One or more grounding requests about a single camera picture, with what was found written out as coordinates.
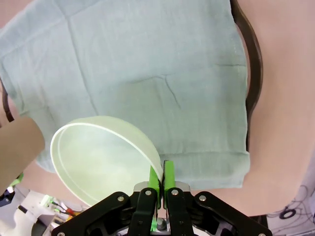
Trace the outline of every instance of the towel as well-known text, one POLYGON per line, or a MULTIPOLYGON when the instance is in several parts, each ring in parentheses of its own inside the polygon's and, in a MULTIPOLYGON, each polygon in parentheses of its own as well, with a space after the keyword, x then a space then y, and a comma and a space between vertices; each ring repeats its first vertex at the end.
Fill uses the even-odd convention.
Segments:
POLYGON ((241 187, 247 68, 229 0, 36 0, 0 32, 0 76, 46 142, 73 119, 141 129, 176 180, 241 187))

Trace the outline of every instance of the brown cylinder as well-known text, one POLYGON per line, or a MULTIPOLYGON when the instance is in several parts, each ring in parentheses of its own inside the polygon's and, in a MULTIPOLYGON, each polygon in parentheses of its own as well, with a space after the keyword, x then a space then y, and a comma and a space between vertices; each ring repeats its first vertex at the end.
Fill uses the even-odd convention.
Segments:
POLYGON ((44 137, 31 118, 17 118, 0 128, 0 195, 44 147, 44 137))

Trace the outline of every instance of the dark brown curved edge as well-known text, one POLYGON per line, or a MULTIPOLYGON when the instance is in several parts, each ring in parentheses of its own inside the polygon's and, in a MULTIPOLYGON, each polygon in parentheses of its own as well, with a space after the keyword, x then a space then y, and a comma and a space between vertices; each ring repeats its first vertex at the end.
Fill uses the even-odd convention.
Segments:
POLYGON ((4 112, 5 112, 5 115, 6 115, 6 118, 8 119, 8 121, 12 122, 12 121, 14 121, 14 118, 13 118, 13 115, 12 115, 12 113, 10 111, 10 107, 9 107, 8 93, 5 90, 5 87, 3 85, 1 77, 0 77, 0 83, 2 84, 2 90, 3 90, 3 92, 2 92, 2 104, 3 104, 4 112))
POLYGON ((247 17, 243 13, 237 0, 230 0, 231 11, 235 24, 240 29, 250 59, 251 67, 251 82, 250 89, 246 98, 246 112, 247 112, 247 136, 246 136, 246 150, 249 151, 249 139, 250 139, 250 126, 252 112, 256 107, 258 102, 261 87, 262 87, 262 77, 263 77, 263 67, 262 67, 262 57, 259 47, 259 43, 256 34, 248 21, 247 17))

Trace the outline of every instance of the silver screw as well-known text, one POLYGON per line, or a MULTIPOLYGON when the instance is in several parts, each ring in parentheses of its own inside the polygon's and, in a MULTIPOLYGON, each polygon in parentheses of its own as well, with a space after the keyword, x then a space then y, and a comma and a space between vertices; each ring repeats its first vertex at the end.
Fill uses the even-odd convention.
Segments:
POLYGON ((176 196, 178 194, 178 191, 176 189, 173 189, 171 192, 174 196, 176 196))
POLYGON ((120 201, 120 202, 122 202, 122 201, 124 200, 124 197, 123 197, 123 196, 120 196, 120 197, 117 198, 117 200, 120 201))
POLYGON ((199 200, 202 201, 202 202, 204 202, 205 200, 207 200, 207 198, 206 198, 206 196, 201 195, 201 196, 199 197, 199 200))

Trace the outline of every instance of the cardboard tube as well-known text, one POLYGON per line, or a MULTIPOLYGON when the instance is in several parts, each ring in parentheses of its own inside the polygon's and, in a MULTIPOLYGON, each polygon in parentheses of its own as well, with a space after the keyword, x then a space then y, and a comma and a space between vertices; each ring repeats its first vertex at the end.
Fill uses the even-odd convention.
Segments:
POLYGON ((0 128, 0 195, 44 147, 44 137, 31 118, 18 118, 0 128))

